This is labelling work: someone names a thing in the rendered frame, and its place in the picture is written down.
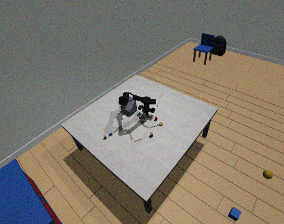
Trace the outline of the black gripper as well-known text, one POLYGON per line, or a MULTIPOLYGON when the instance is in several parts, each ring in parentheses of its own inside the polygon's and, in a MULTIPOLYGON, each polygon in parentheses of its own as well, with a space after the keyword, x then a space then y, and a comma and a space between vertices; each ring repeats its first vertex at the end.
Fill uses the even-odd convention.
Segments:
MULTIPOLYGON (((149 111, 148 111, 148 112, 154 113, 155 108, 150 108, 149 105, 144 105, 144 106, 149 108, 149 111)), ((140 105, 140 106, 138 107, 138 109, 139 109, 139 110, 143 109, 143 105, 140 105)), ((148 115, 148 112, 146 113, 146 115, 148 115)))

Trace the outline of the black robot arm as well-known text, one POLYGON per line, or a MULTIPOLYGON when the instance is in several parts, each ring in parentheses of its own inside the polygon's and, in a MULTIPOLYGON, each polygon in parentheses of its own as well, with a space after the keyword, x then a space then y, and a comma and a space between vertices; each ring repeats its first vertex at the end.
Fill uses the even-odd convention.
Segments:
MULTIPOLYGON (((140 97, 137 95, 133 95, 132 93, 130 93, 133 96, 132 100, 128 100, 129 99, 129 93, 130 92, 125 92, 123 93, 123 96, 119 97, 119 105, 127 105, 128 102, 132 101, 132 100, 137 100, 137 101, 141 101, 144 105, 151 105, 151 104, 156 104, 156 99, 150 99, 150 97, 140 97)), ((142 112, 143 113, 147 113, 149 111, 148 107, 143 107, 142 112)))

